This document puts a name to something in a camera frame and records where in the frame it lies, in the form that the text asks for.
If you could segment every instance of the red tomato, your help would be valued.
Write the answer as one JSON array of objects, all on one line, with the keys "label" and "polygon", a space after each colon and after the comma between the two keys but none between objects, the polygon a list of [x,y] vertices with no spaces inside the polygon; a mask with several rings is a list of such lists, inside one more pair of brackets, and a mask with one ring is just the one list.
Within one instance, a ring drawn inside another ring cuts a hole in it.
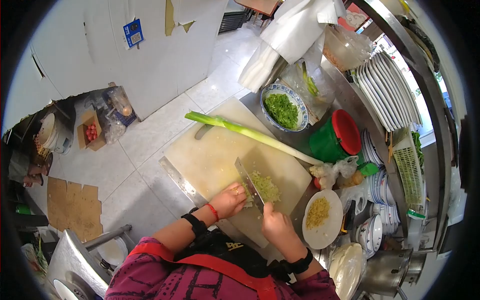
[{"label": "red tomato", "polygon": [[319,190],[322,189],[322,187],[320,186],[320,183],[318,182],[318,178],[315,177],[315,179],[313,180],[313,184],[315,185],[315,187]]}]

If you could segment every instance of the blue sticker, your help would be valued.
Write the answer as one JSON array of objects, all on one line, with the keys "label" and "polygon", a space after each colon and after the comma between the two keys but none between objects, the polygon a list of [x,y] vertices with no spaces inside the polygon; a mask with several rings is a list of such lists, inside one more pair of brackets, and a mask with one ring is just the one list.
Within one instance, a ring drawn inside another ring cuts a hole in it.
[{"label": "blue sticker", "polygon": [[131,48],[136,44],[144,40],[144,35],[142,33],[142,26],[140,26],[140,19],[126,24],[123,27],[123,32],[127,38],[128,47]]}]

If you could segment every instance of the left hand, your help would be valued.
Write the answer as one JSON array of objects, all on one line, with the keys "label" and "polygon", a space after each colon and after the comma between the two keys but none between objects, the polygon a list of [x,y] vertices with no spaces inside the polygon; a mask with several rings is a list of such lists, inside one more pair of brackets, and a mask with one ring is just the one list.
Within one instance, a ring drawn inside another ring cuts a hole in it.
[{"label": "left hand", "polygon": [[234,182],[215,195],[210,204],[216,210],[218,218],[225,219],[236,215],[245,206],[246,199],[245,188]]}]

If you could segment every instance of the cleaver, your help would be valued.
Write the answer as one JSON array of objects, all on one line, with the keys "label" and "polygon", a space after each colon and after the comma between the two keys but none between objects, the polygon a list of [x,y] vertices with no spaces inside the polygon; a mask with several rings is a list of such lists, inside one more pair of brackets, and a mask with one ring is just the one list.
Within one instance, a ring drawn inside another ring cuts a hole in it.
[{"label": "cleaver", "polygon": [[235,161],[235,167],[237,168],[238,173],[240,174],[240,177],[247,186],[247,190],[250,193],[250,195],[253,198],[253,202],[255,205],[257,205],[258,209],[260,210],[260,213],[263,215],[264,214],[264,201],[262,200],[262,197],[258,193],[257,189],[255,188],[255,185],[253,184],[252,180],[250,179],[250,176],[248,176],[248,172],[241,163],[241,160],[239,157],[237,157],[237,160]]}]

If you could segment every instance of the cutting board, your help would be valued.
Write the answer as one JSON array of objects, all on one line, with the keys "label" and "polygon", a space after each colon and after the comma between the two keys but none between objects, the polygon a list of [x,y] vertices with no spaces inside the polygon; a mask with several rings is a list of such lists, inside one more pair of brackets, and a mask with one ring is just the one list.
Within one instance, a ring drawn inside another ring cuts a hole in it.
[{"label": "cutting board", "polygon": [[[273,134],[236,98],[224,102],[209,115]],[[235,168],[240,157],[249,173],[257,170],[270,176],[281,192],[275,210],[290,215],[312,177],[291,155],[223,127],[213,127],[200,139],[195,134],[203,124],[195,124],[166,150],[165,156],[205,199],[210,201],[234,181],[241,182]],[[254,205],[241,210],[229,221],[259,247],[267,246],[262,235],[262,218]]]}]

